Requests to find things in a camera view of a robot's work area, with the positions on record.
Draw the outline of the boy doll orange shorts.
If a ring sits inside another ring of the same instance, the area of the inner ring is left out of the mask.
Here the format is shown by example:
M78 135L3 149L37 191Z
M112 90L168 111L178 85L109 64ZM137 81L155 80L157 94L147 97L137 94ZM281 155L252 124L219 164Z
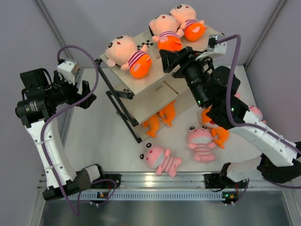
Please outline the boy doll orange shorts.
M149 22L149 30L159 50L179 51L183 48L181 37L184 32L173 16L162 14L155 17Z

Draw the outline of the black-haired boy doll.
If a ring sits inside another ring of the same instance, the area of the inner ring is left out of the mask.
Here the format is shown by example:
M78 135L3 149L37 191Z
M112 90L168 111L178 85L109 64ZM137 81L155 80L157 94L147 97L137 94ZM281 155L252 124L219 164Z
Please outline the black-haired boy doll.
M142 79L152 66L152 59L147 51L146 44L138 48L131 36L118 36L108 44L105 50L107 65L109 67L118 65L121 70L129 71L132 77Z

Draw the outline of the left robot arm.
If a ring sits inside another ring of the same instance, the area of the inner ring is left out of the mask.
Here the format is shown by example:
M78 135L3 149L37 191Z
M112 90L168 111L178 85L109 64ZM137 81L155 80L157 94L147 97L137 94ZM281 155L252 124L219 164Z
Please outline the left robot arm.
M96 100L91 94L88 81L82 81L82 92L78 85L70 84L66 76L58 71L51 79L44 68L20 74L24 84L22 100L17 103L15 113L32 137L47 179L43 191L46 201L64 198L88 190L93 185L101 188L106 176L99 164L93 164L79 171L71 166L58 131L56 108L62 104L76 104L87 109Z

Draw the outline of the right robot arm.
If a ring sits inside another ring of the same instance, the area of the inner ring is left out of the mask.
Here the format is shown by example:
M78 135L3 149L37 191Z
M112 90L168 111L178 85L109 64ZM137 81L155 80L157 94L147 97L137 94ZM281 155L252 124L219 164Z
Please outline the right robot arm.
M160 50L163 71L186 80L199 107L207 116L254 146L260 155L243 162L224 164L220 183L230 187L243 179L263 178L282 186L301 175L300 143L285 139L268 127L236 96L240 80L233 69L213 66L206 52L185 47L179 51Z

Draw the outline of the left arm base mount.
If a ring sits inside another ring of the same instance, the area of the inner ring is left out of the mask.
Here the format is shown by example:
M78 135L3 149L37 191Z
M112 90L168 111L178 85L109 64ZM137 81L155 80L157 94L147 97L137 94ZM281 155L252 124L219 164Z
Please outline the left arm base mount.
M113 189L115 187L113 181L118 188L121 184L121 175L115 173L106 173L104 176L100 176L98 179L93 181L88 187L89 189Z

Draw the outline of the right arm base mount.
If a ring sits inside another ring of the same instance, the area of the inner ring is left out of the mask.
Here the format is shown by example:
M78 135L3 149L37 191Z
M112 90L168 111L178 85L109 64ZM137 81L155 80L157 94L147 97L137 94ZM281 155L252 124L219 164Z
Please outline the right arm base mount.
M214 192L219 192L228 188L235 188L235 182L227 178L226 176L220 176L220 174L205 174L204 175L205 187Z

